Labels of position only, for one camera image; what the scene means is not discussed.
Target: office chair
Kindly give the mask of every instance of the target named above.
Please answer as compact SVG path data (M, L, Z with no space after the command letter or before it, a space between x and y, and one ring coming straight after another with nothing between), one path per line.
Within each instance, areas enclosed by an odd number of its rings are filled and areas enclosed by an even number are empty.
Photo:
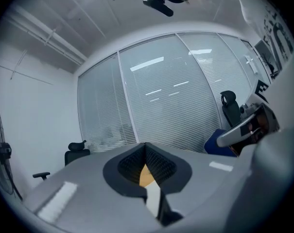
M79 159L84 156L90 155L89 150L85 150L85 143L86 141L84 140L81 143L70 143L68 146L68 149L70 151L67 151L65 153L65 166L68 165L69 163L73 162L76 159ZM46 180L46 176L50 175L49 172L44 172L44 173L36 173L32 177L34 178L42 178L43 180Z
M224 115L231 127L241 120L241 112L238 103L235 101L236 95L233 91L223 91L220 93L223 104Z

